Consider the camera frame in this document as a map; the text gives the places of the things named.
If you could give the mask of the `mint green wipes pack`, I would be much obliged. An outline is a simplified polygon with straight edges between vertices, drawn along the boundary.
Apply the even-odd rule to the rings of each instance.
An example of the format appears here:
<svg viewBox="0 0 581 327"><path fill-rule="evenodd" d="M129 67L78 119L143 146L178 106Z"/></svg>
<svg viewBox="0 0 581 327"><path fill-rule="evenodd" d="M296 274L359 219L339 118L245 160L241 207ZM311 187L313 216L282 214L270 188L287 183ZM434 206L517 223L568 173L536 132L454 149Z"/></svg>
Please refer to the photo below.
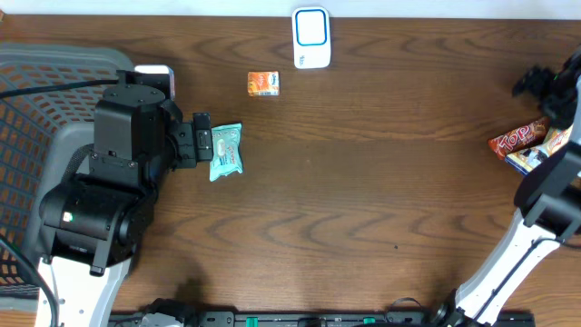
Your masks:
<svg viewBox="0 0 581 327"><path fill-rule="evenodd" d="M241 129L242 124L227 124L212 128L211 182L232 173L243 173L240 154Z"/></svg>

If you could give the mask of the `orange Top chocolate bar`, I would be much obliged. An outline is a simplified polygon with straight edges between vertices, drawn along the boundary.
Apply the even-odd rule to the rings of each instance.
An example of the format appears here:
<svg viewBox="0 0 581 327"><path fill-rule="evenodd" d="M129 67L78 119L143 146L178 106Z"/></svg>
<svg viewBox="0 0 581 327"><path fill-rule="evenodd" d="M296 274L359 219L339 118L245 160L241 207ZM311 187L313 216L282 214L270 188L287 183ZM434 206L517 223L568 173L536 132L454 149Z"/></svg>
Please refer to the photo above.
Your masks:
<svg viewBox="0 0 581 327"><path fill-rule="evenodd" d="M547 135L549 127L550 119L542 117L530 124L489 139L487 144L499 160L504 160L508 154L538 144Z"/></svg>

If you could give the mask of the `orange snack packet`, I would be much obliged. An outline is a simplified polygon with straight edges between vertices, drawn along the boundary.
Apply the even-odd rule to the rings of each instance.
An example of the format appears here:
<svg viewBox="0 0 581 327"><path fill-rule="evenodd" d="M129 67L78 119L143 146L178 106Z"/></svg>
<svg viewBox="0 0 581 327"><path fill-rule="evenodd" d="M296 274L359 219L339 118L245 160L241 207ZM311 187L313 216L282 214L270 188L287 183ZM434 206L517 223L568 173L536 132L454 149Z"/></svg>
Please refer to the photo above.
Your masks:
<svg viewBox="0 0 581 327"><path fill-rule="evenodd" d="M248 72L247 91L249 96L278 96L280 76L278 71Z"/></svg>

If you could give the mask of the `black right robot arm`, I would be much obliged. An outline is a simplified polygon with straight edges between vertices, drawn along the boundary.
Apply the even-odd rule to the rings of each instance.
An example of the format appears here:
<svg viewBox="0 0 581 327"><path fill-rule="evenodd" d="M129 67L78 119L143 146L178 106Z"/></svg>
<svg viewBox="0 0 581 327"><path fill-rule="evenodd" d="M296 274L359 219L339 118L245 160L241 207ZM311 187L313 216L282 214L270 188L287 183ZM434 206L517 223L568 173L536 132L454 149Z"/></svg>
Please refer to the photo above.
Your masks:
<svg viewBox="0 0 581 327"><path fill-rule="evenodd" d="M529 173L516 192L512 222L478 271L431 319L433 326L492 326L533 269L580 232L580 53L554 74L535 67L513 88L530 92L545 114L570 132L567 142Z"/></svg>

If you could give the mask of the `cream snack chips bag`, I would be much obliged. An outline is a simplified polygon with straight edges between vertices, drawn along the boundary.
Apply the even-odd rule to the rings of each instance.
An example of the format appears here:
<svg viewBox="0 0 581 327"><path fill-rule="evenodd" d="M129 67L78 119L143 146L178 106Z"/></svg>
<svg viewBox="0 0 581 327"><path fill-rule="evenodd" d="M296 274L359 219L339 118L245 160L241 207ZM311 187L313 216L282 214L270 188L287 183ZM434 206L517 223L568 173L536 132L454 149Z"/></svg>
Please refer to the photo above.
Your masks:
<svg viewBox="0 0 581 327"><path fill-rule="evenodd" d="M572 129L573 126L566 130L551 127L542 144L508 154L505 162L521 174L527 175L568 143Z"/></svg>

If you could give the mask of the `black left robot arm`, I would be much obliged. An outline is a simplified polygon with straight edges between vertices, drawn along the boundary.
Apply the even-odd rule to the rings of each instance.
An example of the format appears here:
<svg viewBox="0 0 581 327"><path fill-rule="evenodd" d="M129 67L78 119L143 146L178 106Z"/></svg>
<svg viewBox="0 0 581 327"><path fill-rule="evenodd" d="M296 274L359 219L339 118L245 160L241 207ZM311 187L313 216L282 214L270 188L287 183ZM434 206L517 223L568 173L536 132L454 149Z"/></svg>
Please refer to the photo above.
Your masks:
<svg viewBox="0 0 581 327"><path fill-rule="evenodd" d="M166 174L214 155L209 114L184 120L169 66L117 76L96 104L92 142L39 205L38 326L107 325Z"/></svg>

